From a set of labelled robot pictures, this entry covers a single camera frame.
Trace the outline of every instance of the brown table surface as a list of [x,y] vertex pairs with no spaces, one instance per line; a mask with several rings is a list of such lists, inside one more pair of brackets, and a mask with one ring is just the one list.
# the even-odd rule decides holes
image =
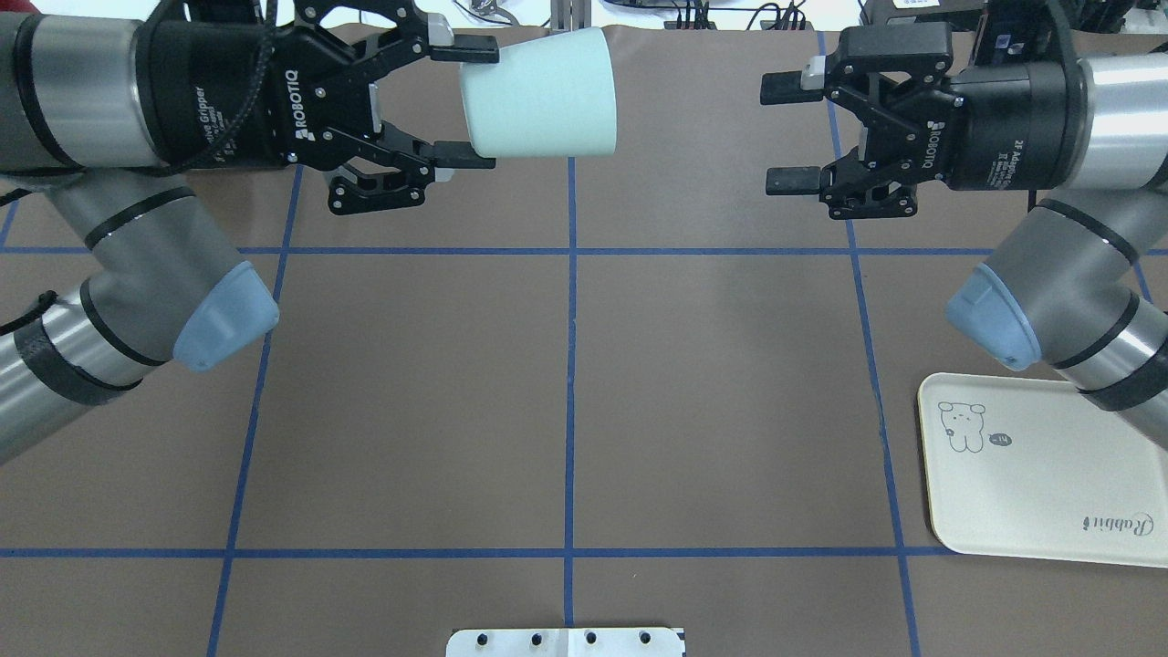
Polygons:
[[[822,103],[758,104],[835,35],[605,32],[611,158],[350,217],[311,170],[189,177],[280,325],[0,470],[0,655],[440,657],[457,628],[648,623],[694,657],[1168,653],[1168,574],[929,530],[916,389],[1008,374],[943,309],[1024,194],[926,185],[855,226],[767,198],[767,167],[855,143]],[[465,138],[453,64],[382,96]],[[2,317],[96,270],[43,198],[2,226]],[[1128,281],[1168,298],[1168,258]]]

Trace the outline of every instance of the black tape band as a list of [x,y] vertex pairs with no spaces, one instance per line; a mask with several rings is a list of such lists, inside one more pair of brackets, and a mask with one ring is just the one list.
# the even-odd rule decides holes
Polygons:
[[93,328],[97,328],[97,332],[105,338],[106,343],[110,343],[111,347],[118,350],[118,353],[130,360],[142,365],[150,365],[151,367],[161,367],[162,365],[166,365],[165,360],[154,360],[153,358],[138,353],[137,350],[121,341],[121,338],[118,338],[113,330],[110,328],[110,325],[102,319],[100,314],[98,314],[97,306],[93,305],[93,297],[89,293],[89,278],[81,284],[81,306],[85,309],[85,317],[89,318],[89,323],[93,325]]
[[1168,340],[1156,353],[1126,379],[1098,390],[1079,390],[1091,403],[1104,410],[1134,408],[1168,388]]
[[195,193],[192,192],[189,187],[175,187],[174,189],[167,189],[166,192],[161,192],[148,199],[138,201],[90,230],[89,235],[85,235],[85,247],[89,250],[93,250],[93,247],[96,247],[98,242],[105,240],[110,235],[113,235],[118,228],[121,228],[134,219],[153,209],[158,209],[171,201],[178,201],[179,199],[194,195]]
[[1136,253],[1131,242],[1125,240],[1119,233],[1107,228],[1107,226],[1087,213],[1054,199],[1043,199],[1038,201],[1038,207],[1056,212],[1075,223],[1078,223],[1083,228],[1094,233],[1100,240],[1111,244],[1117,251],[1120,253],[1120,255],[1127,258],[1128,263],[1135,264],[1135,261],[1140,260],[1140,254]]
[[44,332],[44,323],[35,323],[16,330],[16,352],[25,366],[54,393],[82,406],[102,406],[132,390],[141,381],[130,386],[111,386],[92,378],[61,355]]
[[36,83],[33,81],[33,34],[36,33],[36,26],[42,20],[44,20],[44,14],[33,14],[20,23],[20,29],[16,30],[16,91],[20,94],[20,104],[25,108],[25,118],[28,119],[28,125],[41,141],[41,146],[44,146],[44,150],[58,162],[81,168],[81,165],[70,158],[53,137],[53,131],[49,130],[49,124],[44,120],[41,102],[36,98]]
[[1120,333],[1127,328],[1127,325],[1132,323],[1132,318],[1135,317],[1135,311],[1140,309],[1140,297],[1135,296],[1135,292],[1128,292],[1131,298],[1127,300],[1127,307],[1124,309],[1124,313],[1119,316],[1115,324],[1103,334],[1101,338],[1091,344],[1090,347],[1080,351],[1079,353],[1072,355],[1066,360],[1061,360],[1058,362],[1052,362],[1050,366],[1055,369],[1066,369],[1068,367],[1075,367],[1076,365],[1083,362],[1084,360],[1091,358],[1092,355],[1101,352],[1107,345],[1111,344]]

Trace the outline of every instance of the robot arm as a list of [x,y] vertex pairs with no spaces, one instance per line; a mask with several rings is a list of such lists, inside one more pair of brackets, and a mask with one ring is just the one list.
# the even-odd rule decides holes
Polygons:
[[[412,0],[294,6],[296,21],[279,28],[274,16],[260,22],[258,0],[165,0],[145,23],[0,14],[0,76],[9,77],[0,88],[19,91],[0,96],[0,113],[14,119],[0,125],[11,145],[0,174],[299,162],[327,172],[329,209],[352,214],[422,205],[450,170],[494,166],[467,143],[430,144],[382,120],[376,96],[378,79],[426,56],[496,63],[494,37],[456,36]],[[345,43],[319,25],[339,6],[396,27]],[[241,108],[250,111],[234,122]],[[396,171],[364,173],[355,158]]]
[[[1055,189],[948,303],[1010,369],[1038,360],[1168,449],[1168,317],[1118,283],[1168,233],[1168,54],[1077,58],[1057,2],[992,0],[973,65],[943,23],[849,28],[762,102],[826,97],[863,123],[823,167],[772,168],[767,193],[833,219],[911,216],[916,186]],[[895,82],[885,72],[908,74]]]
[[348,44],[318,22],[341,4],[296,0],[279,28],[257,0],[166,0],[145,23],[0,13],[0,177],[44,192],[103,267],[0,326],[0,463],[172,358],[206,371],[276,325],[255,269],[174,173],[300,162],[350,214],[494,166],[382,120],[376,82],[426,56],[495,63],[495,40],[456,36],[411,0],[345,0],[396,22]]

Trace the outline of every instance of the paper cup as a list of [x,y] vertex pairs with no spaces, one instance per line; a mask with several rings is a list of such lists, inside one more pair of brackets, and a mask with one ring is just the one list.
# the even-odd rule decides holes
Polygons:
[[471,144],[485,158],[611,155],[617,90],[598,28],[508,46],[498,64],[463,64]]

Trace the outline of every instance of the bear drawing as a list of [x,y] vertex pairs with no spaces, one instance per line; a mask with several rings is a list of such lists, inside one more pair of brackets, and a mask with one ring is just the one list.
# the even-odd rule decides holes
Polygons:
[[941,424],[945,427],[945,435],[950,437],[950,447],[953,451],[981,451],[985,442],[981,437],[981,429],[986,421],[982,414],[986,407],[980,403],[950,403],[943,401],[937,404],[941,409]]

